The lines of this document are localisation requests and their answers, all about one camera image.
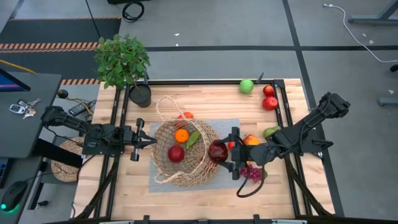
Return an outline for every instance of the black pot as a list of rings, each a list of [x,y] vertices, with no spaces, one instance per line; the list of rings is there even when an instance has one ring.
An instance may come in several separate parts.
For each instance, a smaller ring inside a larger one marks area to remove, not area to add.
[[[145,84],[137,84],[137,86],[138,88],[135,86],[131,87],[129,92],[130,100],[141,108],[148,107],[152,96],[149,86]]]

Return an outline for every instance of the wooden table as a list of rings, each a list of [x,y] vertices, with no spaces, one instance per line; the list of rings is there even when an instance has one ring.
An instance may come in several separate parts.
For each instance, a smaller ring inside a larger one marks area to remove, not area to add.
[[[307,102],[300,79],[284,81],[292,118],[296,123],[308,114]],[[264,86],[255,85],[250,95],[241,94],[237,85],[151,86],[152,104],[148,108],[139,108],[129,101],[126,125],[135,129],[136,119],[142,118],[146,122],[144,131],[149,134],[150,124],[161,122],[155,109],[156,101],[164,95],[169,95],[183,111],[192,112],[196,119],[238,118],[241,135],[254,134],[263,139],[262,131],[277,125],[274,111],[265,111],[261,107]],[[103,83],[101,84],[93,123],[109,122],[114,94],[114,88],[104,90]],[[124,93],[121,93],[117,125],[121,116],[123,96]],[[178,115],[170,102],[162,102],[160,108],[169,118]],[[283,109],[282,116],[284,125],[287,126]],[[126,147],[126,153],[120,159],[112,220],[142,220],[144,215],[150,215],[151,220],[252,219],[253,214],[260,214],[261,218],[294,217],[285,164],[281,159],[266,164],[269,176],[256,195],[237,198],[237,189],[149,193],[150,150],[147,147],[139,151],[139,162],[130,161],[131,151],[131,147]],[[97,191],[102,162],[103,156],[96,156],[82,168],[75,195],[76,214],[83,210]],[[302,164],[308,188],[319,202],[333,213],[321,160],[312,154],[306,154],[302,157]],[[251,192],[256,187],[246,187],[241,194]],[[300,211],[303,214],[305,212],[302,194],[298,187],[296,189]],[[105,194],[101,215],[105,214],[107,198]]]

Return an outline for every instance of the orange striped tape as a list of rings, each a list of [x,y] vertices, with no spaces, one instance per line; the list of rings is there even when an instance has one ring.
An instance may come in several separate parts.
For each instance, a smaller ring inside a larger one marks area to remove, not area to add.
[[[0,44],[0,50],[95,49],[99,46],[98,42]]]
[[[49,50],[0,50],[0,54],[12,53],[48,53],[48,52],[81,52],[93,51],[95,49],[49,49]]]
[[[9,21],[26,21],[26,20],[79,20],[91,19],[91,17],[78,17],[78,18],[33,18],[33,19],[10,19]],[[94,19],[122,19],[121,17],[94,17]]]
[[[100,81],[96,78],[77,78],[70,80],[62,80],[61,85],[93,85],[100,84]]]

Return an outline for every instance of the gray floor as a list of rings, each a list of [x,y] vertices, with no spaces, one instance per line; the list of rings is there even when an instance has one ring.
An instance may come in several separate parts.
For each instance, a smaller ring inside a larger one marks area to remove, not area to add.
[[[17,0],[0,2],[0,30]],[[342,25],[343,14],[324,8],[325,1],[289,0],[301,45],[356,45]],[[377,14],[389,0],[329,0],[350,14]],[[90,0],[95,17],[119,16],[116,6],[105,0]],[[292,38],[281,1],[278,0],[152,0],[144,2],[146,12],[133,24],[122,21],[121,34],[137,35],[146,46],[191,45],[289,45]],[[16,17],[87,17],[84,1],[25,0]],[[398,27],[351,25],[360,41],[374,45],[398,45]],[[347,217],[398,220],[398,166],[394,149],[398,144],[398,108],[378,107],[379,96],[398,92],[398,74],[391,64],[378,63],[365,51],[304,52],[315,98],[335,91],[351,104],[347,117],[325,121],[333,168]],[[376,51],[383,60],[398,59],[397,51]],[[266,78],[299,78],[295,52],[202,51],[151,52],[149,74],[155,78],[248,78],[264,72]],[[71,95],[87,100],[97,86],[69,86]],[[65,108],[66,102],[57,101]],[[61,135],[73,136],[65,130]],[[51,138],[43,133],[44,138]],[[21,223],[66,220],[74,188],[48,186],[43,200],[47,208],[24,212]]]

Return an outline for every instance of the woven basket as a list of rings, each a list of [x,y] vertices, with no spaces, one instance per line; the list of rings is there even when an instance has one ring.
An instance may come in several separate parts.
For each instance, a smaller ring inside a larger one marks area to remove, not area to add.
[[[159,103],[168,99],[173,104],[177,111],[182,115],[183,119],[172,119],[166,121],[159,111]],[[155,182],[158,184],[174,184],[180,187],[191,187],[204,184],[212,179],[217,171],[218,166],[208,157],[208,148],[213,140],[218,139],[218,135],[214,129],[208,124],[197,119],[187,119],[184,117],[177,104],[169,96],[162,97],[156,103],[157,113],[162,118],[163,123],[156,129],[155,138],[157,144],[151,145],[151,156],[154,164],[158,170],[155,176]],[[174,138],[174,133],[178,128],[186,129],[190,135],[199,130],[200,138],[195,145],[189,150],[186,144],[179,144]],[[167,155],[171,146],[178,144],[185,151],[185,157],[181,162],[171,162]]]
[[[72,140],[82,143],[85,139],[83,137],[75,137]],[[75,154],[81,155],[82,148],[77,146],[77,144],[73,141],[66,140],[63,142],[60,147],[64,150],[73,152]],[[51,161],[51,171],[54,176],[63,182],[74,182],[77,180],[77,172],[79,169],[73,166],[65,165],[58,161]]]

